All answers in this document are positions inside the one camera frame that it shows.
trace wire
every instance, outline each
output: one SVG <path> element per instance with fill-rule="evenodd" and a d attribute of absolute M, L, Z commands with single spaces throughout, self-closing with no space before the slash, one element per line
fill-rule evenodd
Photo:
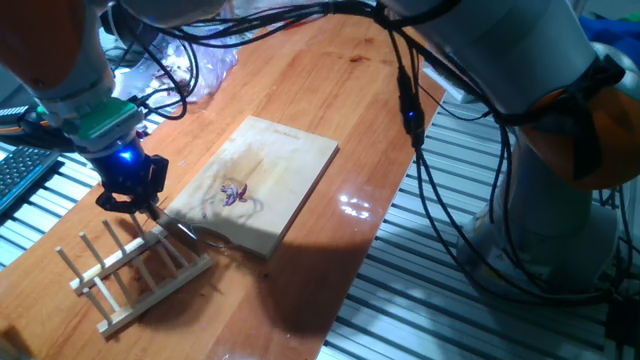
<path fill-rule="evenodd" d="M 206 21 L 210 24 L 227 24 L 224 28 L 215 31 L 214 33 L 207 35 L 197 35 L 189 33 L 184 27 L 175 28 L 172 30 L 157 28 L 161 33 L 173 37 L 179 40 L 185 40 L 191 42 L 194 45 L 228 49 L 236 48 L 243 45 L 248 45 L 256 41 L 260 41 L 268 36 L 276 34 L 284 29 L 287 29 L 301 21 L 309 19 L 314 16 L 324 16 L 328 14 L 346 14 L 356 15 L 372 18 L 374 6 L 359 1 L 330 1 L 330 2 L 318 2 L 307 5 L 295 5 L 279 8 L 278 11 L 263 10 L 256 14 L 248 15 L 238 19 L 217 19 Z M 283 23 L 277 26 L 275 29 L 270 30 L 264 34 L 255 36 L 246 41 L 240 41 L 231 44 L 214 44 L 205 41 L 218 40 L 228 38 L 234 35 L 240 35 L 254 30 L 264 28 L 266 26 L 274 25 L 277 23 Z"/>
<path fill-rule="evenodd" d="M 504 141 L 500 141 L 500 158 L 498 159 L 498 167 L 493 177 L 493 184 L 491 184 L 491 194 L 489 195 L 489 222 L 494 223 L 493 218 L 493 203 L 496 197 L 496 191 L 498 189 L 498 181 L 500 181 L 500 174 L 502 173 L 502 165 L 504 164 L 504 156 L 506 154 L 506 145 Z"/>
<path fill-rule="evenodd" d="M 509 221 L 509 198 L 511 197 L 511 173 L 513 169 L 513 156 L 511 153 L 511 141 L 509 140 L 509 133 L 507 132 L 507 128 L 502 125 L 500 125 L 500 138 L 507 155 L 507 172 L 505 173 L 504 189 L 502 194 L 502 218 L 504 223 L 503 225 L 505 237 L 507 238 L 507 243 L 509 244 L 509 249 L 512 253 L 511 256 L 513 256 L 513 259 L 509 258 L 509 260 L 513 260 L 512 263 L 514 264 L 514 266 L 522 271 L 522 273 L 527 277 L 531 284 L 533 284 L 543 293 L 546 293 L 545 287 L 540 284 L 541 279 L 531 274 L 531 272 L 529 272 L 525 267 L 522 259 L 520 259 L 518 249 L 513 242 L 513 235 L 511 233 L 511 221 Z"/>
<path fill-rule="evenodd" d="M 630 245 L 632 250 L 636 252 L 636 254 L 640 255 L 640 249 L 638 249 L 635 245 L 633 245 L 633 243 L 631 243 L 631 241 L 623 238 L 622 236 L 618 236 L 618 240 L 622 241 L 623 243 Z"/>
<path fill-rule="evenodd" d="M 422 86 L 422 84 L 418 84 L 420 86 L 420 89 L 422 89 L 422 91 L 424 91 L 427 96 L 429 96 L 431 98 L 431 100 L 433 100 L 434 103 L 436 103 L 438 105 L 438 107 L 440 107 L 442 110 L 444 110 L 447 114 L 453 116 L 454 118 L 458 119 L 458 120 L 462 120 L 462 121 L 477 121 L 480 119 L 484 119 L 487 116 L 493 114 L 493 111 L 491 110 L 487 110 L 484 114 L 474 117 L 474 118 L 464 118 L 460 115 L 456 115 L 454 114 L 451 110 L 447 109 L 446 107 L 444 107 L 444 105 L 442 105 L 442 103 L 440 101 L 438 101 L 438 99 L 435 98 L 435 96 L 433 96 L 427 89 L 424 88 L 424 86 Z"/>
<path fill-rule="evenodd" d="M 394 34 L 390 31 L 390 38 L 391 38 L 391 42 L 392 44 L 395 43 L 395 37 Z M 407 41 L 409 47 L 410 47 L 410 56 L 411 56 L 411 63 L 412 63 L 412 75 L 414 76 L 414 81 L 416 81 L 417 79 L 415 79 L 415 77 L 418 75 L 418 73 L 416 72 L 416 61 L 413 58 L 413 51 L 415 50 L 414 48 L 412 48 L 411 42 Z M 401 56 L 397 47 L 397 44 L 394 44 L 394 52 L 396 53 L 396 58 L 398 59 L 399 62 L 399 72 L 403 72 L 403 65 L 402 65 L 402 60 L 401 60 Z M 403 89 L 400 89 L 400 94 L 401 97 L 403 96 L 410 96 L 408 94 L 408 92 L 403 91 Z M 402 108 L 402 104 L 405 103 L 402 99 L 400 100 L 401 103 L 401 108 Z M 511 145 L 509 143 L 509 139 L 508 139 L 508 133 L 506 132 L 506 128 L 502 129 L 502 142 L 505 144 L 505 152 L 506 152 L 506 156 L 507 156 L 507 179 L 506 180 L 506 186 L 505 186 L 505 205 L 504 205 L 504 209 L 508 209 L 508 200 L 509 200 L 509 182 L 510 182 L 510 176 L 511 176 Z M 480 287 L 491 293 L 494 295 L 498 295 L 500 298 L 504 299 L 504 300 L 508 300 L 508 301 L 512 301 L 512 302 L 518 302 L 518 303 L 526 303 L 526 304 L 534 304 L 534 305 L 553 305 L 553 306 L 583 306 L 583 305 L 591 305 L 591 304 L 597 304 L 597 303 L 601 303 L 604 300 L 610 298 L 613 294 L 612 294 L 612 289 L 608 288 L 599 292 L 594 292 L 594 293 L 589 293 L 589 294 L 579 294 L 579 295 L 548 295 L 548 294 L 544 294 L 544 293 L 537 293 L 534 291 L 531 291 L 527 288 L 522 287 L 521 285 L 517 284 L 516 282 L 512 281 L 511 279 L 509 279 L 508 277 L 506 277 L 504 274 L 502 274 L 497 268 L 495 268 L 480 252 L 479 250 L 473 245 L 473 243 L 471 243 L 471 241 L 467 238 L 466 234 L 464 233 L 464 231 L 462 230 L 462 228 L 457 224 L 457 222 L 455 221 L 455 219 L 453 218 L 453 216 L 451 215 L 451 212 L 449 211 L 448 207 L 446 206 L 446 204 L 444 203 L 444 200 L 442 199 L 440 192 L 435 184 L 435 181 L 433 179 L 433 175 L 431 174 L 429 165 L 426 161 L 426 159 L 424 158 L 424 156 L 422 155 L 421 151 L 419 150 L 420 147 L 415 147 L 416 150 L 416 161 L 418 163 L 421 164 L 420 167 L 424 167 L 425 172 L 427 174 L 428 177 L 428 181 L 429 184 L 431 184 L 431 188 L 432 191 L 436 197 L 436 200 L 438 202 L 438 204 L 441 206 L 442 210 L 444 211 L 445 215 L 447 216 L 449 222 L 451 223 L 451 225 L 453 226 L 453 228 L 456 230 L 456 232 L 458 233 L 458 235 L 460 236 L 460 238 L 462 239 L 462 241 L 465 243 L 465 245 L 467 245 L 467 247 L 474 253 L 474 255 L 484 264 L 484 266 L 486 268 L 488 268 L 489 270 L 491 270 L 498 278 L 500 278 L 502 281 L 504 281 L 506 284 L 508 284 L 509 286 L 511 286 L 512 288 L 528 295 L 531 296 L 532 298 L 536 298 L 537 300 L 525 300 L 525 299 L 518 299 L 518 298 L 513 298 L 513 297 L 505 297 L 502 295 L 498 295 L 495 292 L 489 291 L 485 286 L 482 286 L 480 284 L 480 282 L 473 277 L 471 274 L 468 273 L 468 271 L 466 271 L 466 269 L 464 269 L 463 267 L 461 267 L 461 269 L 463 269 L 463 272 L 465 272 L 465 275 L 467 275 L 470 279 L 470 281 L 474 282 L 476 285 L 480 285 Z M 455 257 L 455 255 L 450 251 L 450 249 L 448 248 L 448 246 L 446 246 L 446 242 L 444 241 L 444 239 L 441 237 L 441 234 L 439 233 L 439 231 L 436 231 L 436 224 L 435 221 L 433 221 L 433 218 L 431 216 L 431 214 L 429 213 L 428 210 L 428 206 L 426 205 L 426 198 L 424 197 L 424 190 L 423 190 L 423 181 L 422 181 L 422 174 L 421 172 L 418 175 L 419 177 L 419 193 L 420 193 L 420 201 L 423 205 L 423 209 L 425 211 L 425 215 L 427 216 L 427 219 L 429 220 L 430 224 L 432 227 L 434 227 L 434 232 L 436 232 L 436 236 L 438 236 L 438 239 L 440 240 L 441 243 L 445 243 L 445 250 L 447 250 L 447 253 L 449 254 L 449 256 L 452 258 L 452 260 L 458 265 L 461 266 L 461 264 L 459 263 L 458 259 Z M 514 254 L 517 255 L 517 253 L 515 252 L 515 246 L 513 245 L 513 241 L 511 239 L 510 236 L 510 227 L 509 227 L 509 219 L 508 219 L 508 213 L 505 212 L 503 214 L 503 217 L 505 217 L 505 224 L 506 227 L 506 233 L 509 234 L 507 235 L 507 238 L 509 239 L 509 243 L 511 245 L 511 248 L 513 249 L 512 252 Z M 540 290 L 544 290 L 544 287 L 542 287 L 542 285 L 539 284 L 539 281 L 541 281 L 540 279 L 537 279 L 536 277 L 534 277 L 531 273 L 528 273 L 527 269 L 524 268 L 524 265 L 522 264 L 521 261 L 515 261 L 512 260 L 512 262 L 514 262 L 514 266 L 516 266 L 516 268 L 518 268 L 520 271 L 522 271 L 525 276 L 527 276 L 527 278 L 529 278 L 530 282 L 532 284 L 534 284 L 536 287 L 538 287 Z"/>
<path fill-rule="evenodd" d="M 120 65 L 122 65 L 124 60 L 127 58 L 129 53 L 133 49 L 133 45 L 134 45 L 134 43 L 132 42 L 131 44 L 129 44 L 129 46 L 126 47 L 126 49 L 124 49 L 124 52 L 120 56 L 120 59 L 118 60 L 118 62 L 116 62 L 116 64 L 111 68 L 111 72 L 115 72 L 116 70 L 118 70 L 120 68 Z"/>
<path fill-rule="evenodd" d="M 624 228 L 624 235 L 625 237 L 629 240 L 629 247 L 633 246 L 633 238 L 631 237 L 631 230 L 629 229 L 629 222 L 627 220 L 627 205 L 625 204 L 624 201 L 624 189 L 622 188 L 622 186 L 618 187 L 618 191 L 620 192 L 619 196 L 620 196 L 620 216 L 622 217 L 622 227 Z M 631 266 L 633 265 L 633 251 L 631 248 L 629 248 L 627 250 L 627 267 L 625 268 L 625 273 L 624 273 L 624 278 L 626 278 L 627 276 L 629 276 L 629 273 L 631 272 Z"/>
<path fill-rule="evenodd" d="M 600 206 L 605 207 L 611 204 L 611 208 L 613 210 L 616 210 L 615 194 L 616 194 L 616 190 L 611 189 L 609 192 L 609 195 L 607 195 L 607 197 L 605 198 L 602 190 L 598 190 L 598 200 L 600 201 Z"/>
<path fill-rule="evenodd" d="M 182 45 L 182 48 L 185 51 L 185 54 L 187 56 L 187 59 L 189 60 L 189 67 L 190 67 L 190 76 L 189 76 L 189 80 L 188 83 L 191 84 L 190 88 L 189 88 L 189 92 L 187 92 L 185 94 L 186 98 L 188 99 L 193 92 L 196 90 L 196 87 L 198 86 L 198 82 L 200 81 L 200 64 L 198 62 L 198 57 L 196 55 L 195 49 L 193 48 L 193 45 L 191 45 L 190 43 L 186 43 L 184 41 L 180 41 L 180 45 Z M 148 106 L 146 103 L 149 101 L 149 99 L 151 99 L 154 95 L 161 93 L 161 92 L 165 92 L 165 91 L 174 91 L 175 87 L 168 87 L 168 88 L 161 88 L 161 89 L 155 89 L 153 91 L 151 91 L 150 93 L 144 95 L 143 97 L 141 97 L 137 104 L 144 107 L 145 109 L 148 110 L 148 113 L 153 113 L 156 114 L 158 116 L 163 116 L 166 115 L 164 113 L 159 112 L 162 109 L 166 109 L 175 105 L 180 104 L 181 100 L 176 100 L 161 106 L 157 106 L 157 107 L 150 107 Z"/>
<path fill-rule="evenodd" d="M 163 113 L 161 113 L 159 111 L 155 111 L 155 110 L 152 110 L 152 112 L 154 112 L 158 116 L 161 116 L 161 117 L 163 117 L 163 118 L 165 118 L 167 120 L 180 120 L 180 119 L 182 119 L 187 114 L 187 106 L 188 106 L 187 105 L 187 98 L 185 97 L 184 90 L 182 89 L 182 87 L 180 86 L 180 84 L 178 83 L 176 78 L 173 76 L 173 74 L 171 74 L 171 72 L 166 68 L 166 66 L 164 66 L 162 61 L 160 61 L 160 59 L 158 59 L 158 57 L 151 50 L 149 50 L 149 47 L 147 47 L 140 40 L 140 38 L 138 37 L 138 34 L 135 31 L 133 31 L 133 27 L 132 27 L 131 23 L 129 22 L 129 19 L 125 16 L 124 10 L 122 10 L 123 8 L 124 7 L 120 7 L 119 10 L 122 12 L 123 18 L 125 19 L 124 24 L 128 28 L 129 32 L 131 33 L 131 36 L 133 37 L 134 41 L 137 42 L 138 45 L 140 45 L 140 47 L 142 48 L 142 50 L 144 50 L 144 52 L 147 54 L 147 56 L 149 56 L 149 58 L 151 58 L 151 60 L 153 62 L 155 62 L 156 65 L 158 65 L 160 70 L 162 70 L 162 72 L 167 76 L 167 78 L 169 78 L 169 81 L 171 81 L 171 83 L 175 87 L 176 92 L 180 96 L 180 103 L 182 104 L 182 109 L 180 110 L 180 113 L 178 115 L 167 115 L 167 114 L 163 114 Z"/>

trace cutting board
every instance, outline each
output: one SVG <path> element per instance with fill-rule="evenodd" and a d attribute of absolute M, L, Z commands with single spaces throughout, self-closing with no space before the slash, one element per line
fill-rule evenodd
<path fill-rule="evenodd" d="M 167 208 L 268 258 L 338 143 L 249 116 Z"/>

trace purple drawing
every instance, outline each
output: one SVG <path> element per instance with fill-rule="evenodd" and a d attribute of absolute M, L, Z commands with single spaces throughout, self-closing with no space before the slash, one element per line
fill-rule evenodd
<path fill-rule="evenodd" d="M 235 204 L 236 201 L 247 202 L 247 199 L 244 196 L 247 194 L 247 184 L 244 184 L 242 190 L 238 191 L 238 187 L 236 184 L 231 185 L 222 185 L 220 187 L 220 191 L 227 194 L 227 199 L 225 200 L 222 207 L 231 206 Z"/>

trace keyboard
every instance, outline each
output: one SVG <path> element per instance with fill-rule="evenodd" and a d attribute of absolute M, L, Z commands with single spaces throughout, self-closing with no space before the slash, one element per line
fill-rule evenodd
<path fill-rule="evenodd" d="M 0 161 L 0 214 L 56 162 L 59 153 L 20 146 Z"/>

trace wooden table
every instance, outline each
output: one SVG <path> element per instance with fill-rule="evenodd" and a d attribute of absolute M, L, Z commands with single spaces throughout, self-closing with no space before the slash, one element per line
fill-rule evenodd
<path fill-rule="evenodd" d="M 23 352 L 36 359 L 315 358 L 412 158 L 396 61 L 384 31 L 343 16 L 246 46 L 239 59 L 211 100 L 182 121 L 163 123 L 144 147 L 171 162 L 160 195 L 168 204 L 248 115 L 339 141 L 272 259 L 210 251 L 211 269 L 105 341 L 96 330 L 102 318 L 71 291 L 73 275 L 54 251 L 62 246 L 85 271 L 95 259 L 79 231 L 104 255 L 117 249 L 100 219 L 110 219 L 121 238 L 135 234 L 126 217 L 94 204 L 98 186 L 0 272 L 2 330 Z M 434 103 L 425 98 L 423 106 L 430 119 Z M 121 274 L 139 283 L 130 268 Z"/>

